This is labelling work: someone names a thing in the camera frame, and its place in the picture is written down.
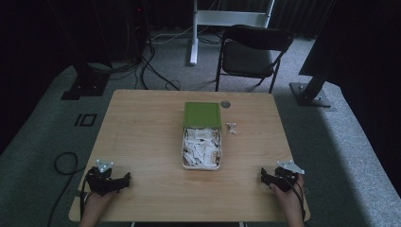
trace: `black equipment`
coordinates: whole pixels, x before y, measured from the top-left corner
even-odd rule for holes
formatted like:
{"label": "black equipment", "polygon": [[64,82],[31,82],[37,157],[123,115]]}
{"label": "black equipment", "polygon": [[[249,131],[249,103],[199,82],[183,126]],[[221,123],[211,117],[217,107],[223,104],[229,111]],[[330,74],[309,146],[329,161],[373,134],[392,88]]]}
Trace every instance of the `black equipment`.
{"label": "black equipment", "polygon": [[260,174],[260,181],[262,183],[266,185],[274,183],[284,192],[289,191],[298,180],[298,175],[296,173],[282,167],[275,168],[274,176],[269,175],[263,167]]}
{"label": "black equipment", "polygon": [[118,191],[124,187],[130,186],[130,173],[127,173],[123,178],[112,179],[112,169],[109,168],[105,172],[100,172],[98,167],[89,169],[86,175],[86,181],[93,192],[100,196],[106,195],[108,192]]}

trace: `tripod base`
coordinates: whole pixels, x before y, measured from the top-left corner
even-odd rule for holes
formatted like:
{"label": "tripod base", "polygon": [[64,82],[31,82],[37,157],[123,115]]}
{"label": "tripod base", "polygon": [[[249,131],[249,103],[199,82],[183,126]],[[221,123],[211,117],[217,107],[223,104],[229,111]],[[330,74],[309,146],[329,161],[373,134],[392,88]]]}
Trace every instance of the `tripod base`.
{"label": "tripod base", "polygon": [[61,100],[79,100],[81,96],[103,96],[109,77],[110,74],[101,74],[88,82],[78,76],[70,91],[64,92]]}
{"label": "tripod base", "polygon": [[331,108],[332,104],[327,99],[323,90],[320,90],[318,95],[313,99],[306,99],[304,97],[304,90],[307,86],[307,83],[299,83],[299,82],[291,82],[289,87],[292,90],[292,93],[295,95],[297,99],[298,105],[300,106],[310,106],[310,107],[324,107]]}

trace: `human hand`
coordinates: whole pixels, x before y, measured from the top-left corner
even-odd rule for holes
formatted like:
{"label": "human hand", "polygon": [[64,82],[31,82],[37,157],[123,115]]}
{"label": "human hand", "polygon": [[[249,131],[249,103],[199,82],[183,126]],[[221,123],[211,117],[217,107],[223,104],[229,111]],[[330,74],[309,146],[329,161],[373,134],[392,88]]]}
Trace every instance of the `human hand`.
{"label": "human hand", "polygon": [[[298,174],[297,184],[294,185],[294,188],[302,198],[303,191],[301,188],[304,187],[304,178],[301,174]],[[271,188],[271,190],[273,190],[273,193],[280,204],[280,207],[284,213],[288,226],[303,227],[304,226],[303,210],[301,209],[300,201],[297,195],[294,193],[294,191],[290,189],[288,192],[283,192],[274,183],[271,183],[269,187]]]}
{"label": "human hand", "polygon": [[90,195],[85,202],[85,209],[79,227],[95,227],[106,212],[115,194],[116,191],[109,192],[104,196],[100,196],[96,192]]}

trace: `robotic hand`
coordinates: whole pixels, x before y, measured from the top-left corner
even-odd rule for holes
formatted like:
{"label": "robotic hand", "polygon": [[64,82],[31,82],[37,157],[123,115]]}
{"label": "robotic hand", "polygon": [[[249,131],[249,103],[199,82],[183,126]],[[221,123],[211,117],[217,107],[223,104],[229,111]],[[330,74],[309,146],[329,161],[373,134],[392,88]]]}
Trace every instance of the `robotic hand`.
{"label": "robotic hand", "polygon": [[289,191],[298,180],[297,173],[305,174],[292,160],[288,162],[277,162],[279,165],[274,169],[274,176],[268,174],[265,168],[262,167],[260,181],[266,185],[271,183],[276,184],[283,192]]}
{"label": "robotic hand", "polygon": [[89,184],[93,193],[97,193],[100,196],[104,196],[109,192],[119,191],[124,187],[130,186],[131,175],[128,172],[123,178],[112,179],[112,166],[111,163],[103,163],[96,160],[97,167],[92,167],[88,170],[85,176],[85,180],[82,184],[82,189],[80,191],[80,214],[83,215],[83,210],[85,206],[85,183]]}

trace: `gray carpet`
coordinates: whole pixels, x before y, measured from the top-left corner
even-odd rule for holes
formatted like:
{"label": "gray carpet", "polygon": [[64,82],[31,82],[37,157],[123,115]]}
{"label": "gray carpet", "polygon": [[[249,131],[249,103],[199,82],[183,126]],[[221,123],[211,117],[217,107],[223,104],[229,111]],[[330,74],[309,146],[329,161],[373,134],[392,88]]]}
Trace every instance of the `gray carpet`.
{"label": "gray carpet", "polygon": [[[198,64],[189,66],[189,44],[188,39],[155,44],[156,55],[151,65],[182,90],[214,91],[218,45],[200,43]],[[273,89],[294,160],[306,171],[306,198],[312,217],[308,225],[401,226],[400,198],[340,88],[329,83],[323,86],[334,106],[329,110],[300,107],[292,95],[290,82],[310,80],[310,77],[298,76],[298,72],[312,45],[313,42],[302,39],[294,41],[283,58]],[[113,91],[144,89],[139,73],[140,70],[114,74],[103,96],[85,96],[77,101],[61,101],[63,92],[69,90],[76,77],[72,67],[54,79],[31,117],[0,157],[0,226],[46,225],[51,208],[69,178],[55,171],[54,160],[59,154],[71,151],[78,156],[78,168],[86,165]],[[150,70],[146,71],[144,81],[152,90],[172,88]],[[255,87],[257,82],[223,78],[220,91],[266,93],[270,80]],[[94,125],[76,126],[80,114],[96,114]],[[74,167],[74,159],[64,156],[58,164],[68,172]],[[52,226],[78,226],[68,219],[68,213],[82,174],[74,175],[61,197]],[[248,226],[286,224],[248,223]]]}

